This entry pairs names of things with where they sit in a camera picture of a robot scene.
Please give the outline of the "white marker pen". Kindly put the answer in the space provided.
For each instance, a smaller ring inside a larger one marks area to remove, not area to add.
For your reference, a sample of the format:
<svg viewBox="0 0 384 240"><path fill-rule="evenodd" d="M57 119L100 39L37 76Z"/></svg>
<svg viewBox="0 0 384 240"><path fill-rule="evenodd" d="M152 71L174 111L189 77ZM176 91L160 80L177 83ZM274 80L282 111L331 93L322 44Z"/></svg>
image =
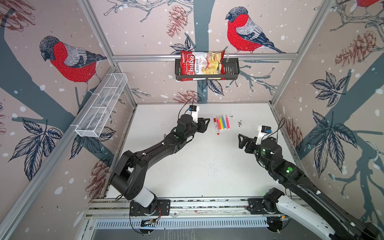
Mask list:
<svg viewBox="0 0 384 240"><path fill-rule="evenodd" d="M216 130L217 135L219 135L219 134L220 134L220 131L219 131L219 129L218 129L218 123L217 123L217 125L215 126L215 130Z"/></svg>

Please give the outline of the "pink highlighter pen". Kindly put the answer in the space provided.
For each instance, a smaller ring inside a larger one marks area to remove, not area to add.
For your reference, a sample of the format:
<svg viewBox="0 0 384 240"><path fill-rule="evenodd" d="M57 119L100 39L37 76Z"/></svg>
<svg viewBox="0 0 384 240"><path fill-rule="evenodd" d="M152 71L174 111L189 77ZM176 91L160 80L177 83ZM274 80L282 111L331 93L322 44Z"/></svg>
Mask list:
<svg viewBox="0 0 384 240"><path fill-rule="evenodd" d="M218 129L219 129L219 131L221 131L222 128L221 128L220 119L219 119L218 116L216 116L216 120L217 120L217 123L218 123Z"/></svg>

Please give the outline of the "yellow highlighter pen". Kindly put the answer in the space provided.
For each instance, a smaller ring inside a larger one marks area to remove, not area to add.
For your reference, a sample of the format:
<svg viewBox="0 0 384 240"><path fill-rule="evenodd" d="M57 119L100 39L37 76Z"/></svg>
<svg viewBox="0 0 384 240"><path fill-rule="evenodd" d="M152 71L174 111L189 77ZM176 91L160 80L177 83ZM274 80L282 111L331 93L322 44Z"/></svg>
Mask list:
<svg viewBox="0 0 384 240"><path fill-rule="evenodd" d="M220 121L221 130L224 130L223 120L222 120L221 116L219 116L219 121Z"/></svg>

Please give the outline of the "blue highlighter pen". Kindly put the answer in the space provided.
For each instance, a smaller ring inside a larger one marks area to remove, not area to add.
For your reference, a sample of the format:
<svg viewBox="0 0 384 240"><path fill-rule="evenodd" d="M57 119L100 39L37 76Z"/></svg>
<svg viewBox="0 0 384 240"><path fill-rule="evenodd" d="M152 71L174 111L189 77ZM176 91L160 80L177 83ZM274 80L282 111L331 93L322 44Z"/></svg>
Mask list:
<svg viewBox="0 0 384 240"><path fill-rule="evenodd" d="M222 120L223 129L227 129L226 120L224 119L223 115L221 115L221 120Z"/></svg>

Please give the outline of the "pink-red highlighter pen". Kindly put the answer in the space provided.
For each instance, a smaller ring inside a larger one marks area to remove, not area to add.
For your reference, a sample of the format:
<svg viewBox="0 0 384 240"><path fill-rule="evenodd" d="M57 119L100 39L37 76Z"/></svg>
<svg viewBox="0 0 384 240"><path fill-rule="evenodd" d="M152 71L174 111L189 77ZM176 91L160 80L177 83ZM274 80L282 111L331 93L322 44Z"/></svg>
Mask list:
<svg viewBox="0 0 384 240"><path fill-rule="evenodd" d="M225 115L225 120L226 120L227 129L228 130L231 129L228 115Z"/></svg>

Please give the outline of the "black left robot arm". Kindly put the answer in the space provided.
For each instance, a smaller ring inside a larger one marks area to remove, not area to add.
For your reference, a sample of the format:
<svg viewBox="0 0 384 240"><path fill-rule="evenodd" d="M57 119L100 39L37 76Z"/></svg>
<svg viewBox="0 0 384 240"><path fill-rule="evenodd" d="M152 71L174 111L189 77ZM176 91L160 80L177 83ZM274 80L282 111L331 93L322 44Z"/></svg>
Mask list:
<svg viewBox="0 0 384 240"><path fill-rule="evenodd" d="M179 152L191 142L196 133L204 133L210 123L209 118L197 118L184 114L169 134L159 143L138 152L126 151L122 154L110 174L111 184L122 197L140 204L147 214L158 207L157 196L144 187L147 170L169 155Z"/></svg>

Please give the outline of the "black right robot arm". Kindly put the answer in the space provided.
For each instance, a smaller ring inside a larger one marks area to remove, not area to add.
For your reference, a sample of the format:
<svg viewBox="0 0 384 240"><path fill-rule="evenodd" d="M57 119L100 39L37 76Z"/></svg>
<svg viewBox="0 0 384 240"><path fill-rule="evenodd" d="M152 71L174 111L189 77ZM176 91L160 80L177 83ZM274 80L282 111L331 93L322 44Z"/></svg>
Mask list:
<svg viewBox="0 0 384 240"><path fill-rule="evenodd" d="M269 137L258 142L258 138L248 138L239 134L239 148L256 157L278 184L296 194L310 210L294 202L277 188L271 188L261 203L249 201L248 210L252 214L267 212L287 215L313 232L322 240L376 240L379 229L372 223L362 223L353 217L326 194L321 192L295 164L286 161L277 139Z"/></svg>

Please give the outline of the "red cassava chips bag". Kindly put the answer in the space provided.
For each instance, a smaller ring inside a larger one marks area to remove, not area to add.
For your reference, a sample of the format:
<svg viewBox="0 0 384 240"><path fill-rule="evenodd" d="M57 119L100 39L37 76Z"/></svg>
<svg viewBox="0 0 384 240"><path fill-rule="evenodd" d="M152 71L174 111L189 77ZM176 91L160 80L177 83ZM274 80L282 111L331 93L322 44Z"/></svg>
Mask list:
<svg viewBox="0 0 384 240"><path fill-rule="evenodd" d="M222 64L225 51L191 52L181 51L181 75L194 76L192 79L181 78L181 81L200 80L197 75L224 75Z"/></svg>

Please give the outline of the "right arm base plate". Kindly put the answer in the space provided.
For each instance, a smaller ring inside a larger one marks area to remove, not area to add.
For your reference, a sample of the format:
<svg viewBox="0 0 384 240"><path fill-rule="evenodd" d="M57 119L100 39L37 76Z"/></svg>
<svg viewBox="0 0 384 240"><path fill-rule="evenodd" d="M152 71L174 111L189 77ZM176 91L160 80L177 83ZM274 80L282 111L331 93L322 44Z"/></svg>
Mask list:
<svg viewBox="0 0 384 240"><path fill-rule="evenodd" d="M265 200L263 198L250 198L247 201L247 210L251 215L282 214L277 209L277 201Z"/></svg>

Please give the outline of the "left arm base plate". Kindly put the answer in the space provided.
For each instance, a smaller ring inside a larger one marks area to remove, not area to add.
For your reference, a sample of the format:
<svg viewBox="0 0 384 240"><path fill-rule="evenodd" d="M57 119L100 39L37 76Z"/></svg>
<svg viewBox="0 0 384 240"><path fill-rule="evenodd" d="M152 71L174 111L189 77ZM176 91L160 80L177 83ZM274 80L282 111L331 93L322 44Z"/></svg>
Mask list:
<svg viewBox="0 0 384 240"><path fill-rule="evenodd" d="M132 200L130 203L130 217L168 216L170 208L170 200L155 199L148 207L143 207L138 202Z"/></svg>

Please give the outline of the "white mesh wall tray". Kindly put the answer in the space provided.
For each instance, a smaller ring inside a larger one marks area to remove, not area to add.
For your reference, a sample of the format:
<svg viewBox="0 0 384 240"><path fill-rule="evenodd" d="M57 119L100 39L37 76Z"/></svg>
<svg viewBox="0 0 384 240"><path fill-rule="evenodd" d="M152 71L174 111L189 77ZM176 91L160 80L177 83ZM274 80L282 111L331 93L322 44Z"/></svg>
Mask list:
<svg viewBox="0 0 384 240"><path fill-rule="evenodd" d="M75 129L80 137L100 137L128 81L126 75L121 73L113 73L107 77L106 83Z"/></svg>

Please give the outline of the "aluminium mounting rail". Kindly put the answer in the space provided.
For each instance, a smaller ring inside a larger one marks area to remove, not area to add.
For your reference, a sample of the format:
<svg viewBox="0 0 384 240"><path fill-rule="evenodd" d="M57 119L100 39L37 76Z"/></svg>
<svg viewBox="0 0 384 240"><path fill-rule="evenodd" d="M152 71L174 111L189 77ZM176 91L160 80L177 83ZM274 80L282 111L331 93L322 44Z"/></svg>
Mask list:
<svg viewBox="0 0 384 240"><path fill-rule="evenodd" d="M217 197L217 198L159 198L159 200L170 200L171 208L168 216L161 218L186 218L186 217L256 217L256 216L280 216L290 213L318 215L303 199L297 196L292 198L285 196L284 204L279 211L282 214L274 215L251 215L247 210L248 199L263 197ZM130 217L130 201L114 199L96 199L91 202L88 211L85 213L87 219L125 219ZM144 216L154 219L158 216Z"/></svg>

